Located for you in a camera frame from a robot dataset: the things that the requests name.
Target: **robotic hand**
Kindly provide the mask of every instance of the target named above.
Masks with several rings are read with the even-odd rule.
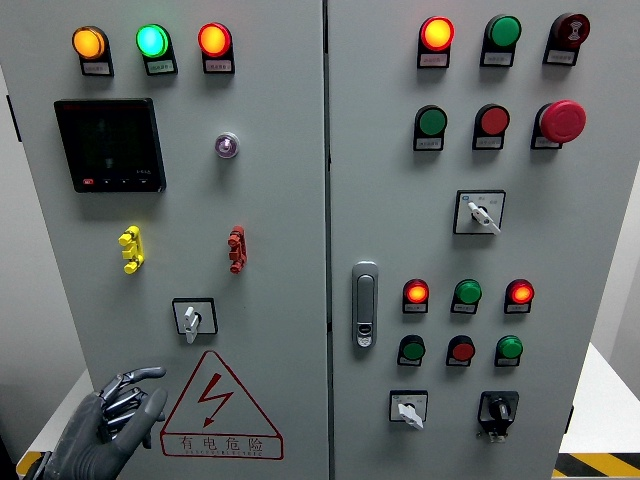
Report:
[[[147,395],[127,386],[160,378],[162,367],[118,374],[88,395],[69,420],[53,453],[34,464],[25,480],[115,480],[137,446],[151,448],[151,427],[164,421],[167,392]]]

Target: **green push button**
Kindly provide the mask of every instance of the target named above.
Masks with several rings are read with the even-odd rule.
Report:
[[[422,357],[424,357],[424,354],[424,345],[421,345],[419,343],[409,343],[402,349],[402,355],[404,355],[404,358],[406,358],[407,360],[420,360]]]
[[[472,305],[482,297],[482,289],[475,280],[463,280],[456,286],[455,294],[462,303]]]
[[[499,16],[489,27],[489,39],[499,47],[509,47],[516,43],[522,33],[522,26],[516,17]]]
[[[447,116],[439,108],[430,108],[420,117],[420,130],[427,135],[438,135],[447,126]]]
[[[523,350],[522,342],[515,335],[503,337],[498,342],[498,352],[504,358],[518,358]]]

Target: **meter screen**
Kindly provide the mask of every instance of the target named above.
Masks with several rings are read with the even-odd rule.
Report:
[[[54,107],[77,192],[164,190],[150,98],[60,100]]]

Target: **warning sign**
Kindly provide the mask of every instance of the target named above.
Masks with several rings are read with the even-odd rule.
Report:
[[[168,457],[284,458],[282,435],[214,351],[200,358],[160,442]]]

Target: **gray metal panel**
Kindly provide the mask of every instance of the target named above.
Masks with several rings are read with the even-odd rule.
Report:
[[[542,66],[549,27],[570,11],[592,24],[577,66]],[[337,479],[550,477],[638,164],[637,12],[631,1],[330,2]],[[523,25],[515,64],[480,69],[499,13]],[[451,67],[416,71],[418,31],[433,15],[456,26]],[[560,151],[530,151],[537,110],[562,98],[585,106],[585,131]],[[471,151],[475,114],[492,102],[511,114],[505,148]],[[445,148],[413,152],[414,116],[428,104],[447,113]],[[506,190],[502,235],[452,235],[458,189]],[[364,353],[350,330],[361,261],[380,269],[378,338]],[[416,277],[430,286],[429,313],[403,316],[402,287]],[[469,277],[484,291],[478,314],[452,315],[453,289]],[[524,317],[502,313],[515,278],[536,289]],[[396,365],[407,334],[425,340],[420,368]],[[470,368],[445,367],[458,334],[477,348]],[[506,334],[522,339],[522,362],[496,369]],[[429,391],[423,432],[388,421],[389,390],[411,388]],[[520,394],[505,444],[476,438],[485,390]]]
[[[163,365],[153,386],[169,390],[169,413],[214,349],[284,437],[283,461],[168,458],[158,428],[122,478],[327,478],[321,2],[3,2],[0,13],[0,61],[93,382]],[[233,35],[233,77],[202,73],[197,33],[212,21]],[[151,22],[172,37],[177,76],[145,75],[134,39]],[[109,36],[113,79],[81,76],[71,34],[83,25]],[[53,102],[131,97],[154,100],[166,192],[74,193]],[[240,138],[232,160],[213,152],[224,131]],[[147,257],[133,276],[118,245],[130,224]],[[239,276],[226,243],[236,224],[249,256]],[[188,346],[171,300],[208,296],[219,333]]]

